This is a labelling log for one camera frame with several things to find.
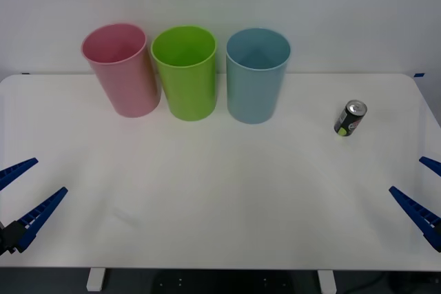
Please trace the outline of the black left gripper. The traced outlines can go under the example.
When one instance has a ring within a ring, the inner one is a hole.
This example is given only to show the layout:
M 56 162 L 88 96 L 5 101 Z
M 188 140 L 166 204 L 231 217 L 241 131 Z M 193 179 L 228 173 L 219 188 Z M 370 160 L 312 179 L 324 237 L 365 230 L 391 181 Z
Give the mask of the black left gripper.
M 1 170 L 0 190 L 2 191 L 37 163 L 36 158 L 31 158 Z M 36 238 L 41 227 L 58 207 L 67 192 L 68 189 L 62 187 L 18 220 L 11 222 L 6 227 L 1 224 L 0 255 L 3 255 L 6 251 L 14 253 L 15 250 L 23 253 Z

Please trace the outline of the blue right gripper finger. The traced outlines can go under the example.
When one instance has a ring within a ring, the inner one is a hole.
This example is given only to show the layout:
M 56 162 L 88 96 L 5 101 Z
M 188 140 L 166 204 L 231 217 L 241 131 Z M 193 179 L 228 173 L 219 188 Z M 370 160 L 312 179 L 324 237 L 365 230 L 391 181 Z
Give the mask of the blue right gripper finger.
M 424 208 L 415 200 L 412 200 L 394 186 L 389 188 L 389 192 L 417 228 L 419 228 L 426 241 L 437 252 L 440 252 L 440 217 Z
M 424 156 L 419 159 L 419 162 L 422 163 L 424 166 L 428 167 L 436 174 L 441 174 L 441 162 L 438 162 L 436 160 Z

